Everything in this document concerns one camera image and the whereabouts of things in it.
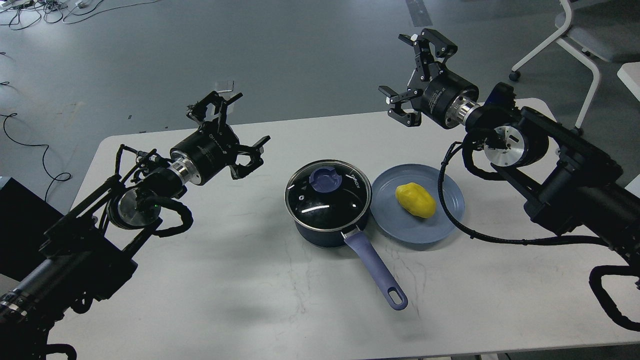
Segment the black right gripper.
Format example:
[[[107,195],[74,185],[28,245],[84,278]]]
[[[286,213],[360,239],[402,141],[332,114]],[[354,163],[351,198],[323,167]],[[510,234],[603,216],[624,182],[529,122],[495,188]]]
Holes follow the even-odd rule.
[[[378,91],[385,95],[390,106],[387,115],[403,126],[412,128],[422,124],[422,114],[444,129],[459,125],[453,103],[459,98],[477,101],[478,87],[446,68],[446,62],[458,52],[458,46],[441,32],[424,28],[413,35],[399,34],[398,39],[414,50],[414,69],[407,91],[398,93],[386,85]],[[435,71],[434,76],[422,71]],[[416,112],[406,112],[402,105],[410,103]]]

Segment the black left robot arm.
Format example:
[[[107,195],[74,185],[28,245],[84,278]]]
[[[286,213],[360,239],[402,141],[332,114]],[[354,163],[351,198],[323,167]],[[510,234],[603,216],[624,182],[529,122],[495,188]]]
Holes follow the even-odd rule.
[[[243,145],[227,123],[227,110],[242,93],[226,97],[211,91],[188,107],[197,129],[162,157],[121,144],[114,173],[43,234],[44,260],[14,289],[1,296],[1,358],[45,360],[77,351],[48,343],[48,335],[67,310],[82,314],[94,301],[109,299],[128,282],[134,255],[151,237],[188,231],[194,217],[180,200],[186,185],[203,186],[228,167],[234,180],[263,165],[269,136]]]

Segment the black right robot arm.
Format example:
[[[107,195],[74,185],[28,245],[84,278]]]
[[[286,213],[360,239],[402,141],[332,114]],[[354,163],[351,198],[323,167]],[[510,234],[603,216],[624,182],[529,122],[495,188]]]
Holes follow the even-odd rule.
[[[617,184],[622,167],[603,150],[531,107],[517,107],[514,87],[499,82],[480,104],[475,84],[448,69],[458,47],[435,29],[398,35],[414,51],[415,68],[406,91],[378,89],[390,105],[388,115],[407,127],[422,116],[443,129],[463,125],[465,137],[452,143],[439,167],[438,199],[451,223],[489,243],[535,246],[594,244],[621,256],[625,265],[595,266],[589,285],[606,315],[637,332],[640,325],[618,309],[602,285],[605,276],[640,275],[639,198]],[[524,198],[530,220],[553,237],[505,239],[466,227],[445,205],[446,168],[461,153],[466,170],[489,182],[507,182]]]

